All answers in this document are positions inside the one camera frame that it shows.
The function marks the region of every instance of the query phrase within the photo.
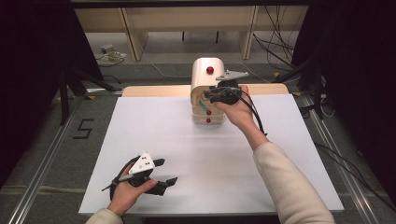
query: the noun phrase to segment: red button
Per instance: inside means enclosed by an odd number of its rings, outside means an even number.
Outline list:
[[[207,72],[209,75],[212,75],[214,71],[215,71],[215,69],[214,69],[212,66],[208,66],[208,67],[206,68],[206,72]]]

